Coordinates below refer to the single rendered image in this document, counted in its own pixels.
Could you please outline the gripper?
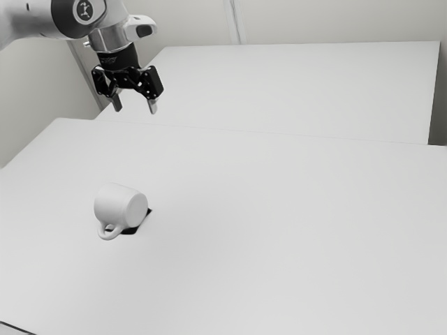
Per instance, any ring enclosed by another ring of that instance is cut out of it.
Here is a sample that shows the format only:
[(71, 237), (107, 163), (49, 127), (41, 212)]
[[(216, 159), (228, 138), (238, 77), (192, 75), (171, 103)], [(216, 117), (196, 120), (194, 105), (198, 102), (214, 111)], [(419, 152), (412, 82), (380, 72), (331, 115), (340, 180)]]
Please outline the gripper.
[(99, 66), (91, 70), (94, 87), (98, 95), (105, 96), (116, 112), (122, 110), (118, 94), (118, 83), (113, 72), (125, 71), (124, 79), (130, 89), (142, 95), (151, 114), (156, 114), (157, 100), (164, 92), (164, 87), (155, 66), (141, 68), (134, 43), (114, 52), (97, 52)]

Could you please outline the white ceramic mug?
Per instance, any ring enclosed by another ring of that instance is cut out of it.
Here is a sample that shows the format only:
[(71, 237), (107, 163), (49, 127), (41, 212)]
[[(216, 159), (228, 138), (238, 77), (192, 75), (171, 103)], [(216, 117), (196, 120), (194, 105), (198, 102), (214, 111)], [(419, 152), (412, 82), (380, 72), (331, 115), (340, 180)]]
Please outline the white ceramic mug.
[(138, 228), (148, 209), (147, 197), (140, 191), (117, 183), (104, 184), (94, 199), (98, 236), (110, 241), (126, 229)]

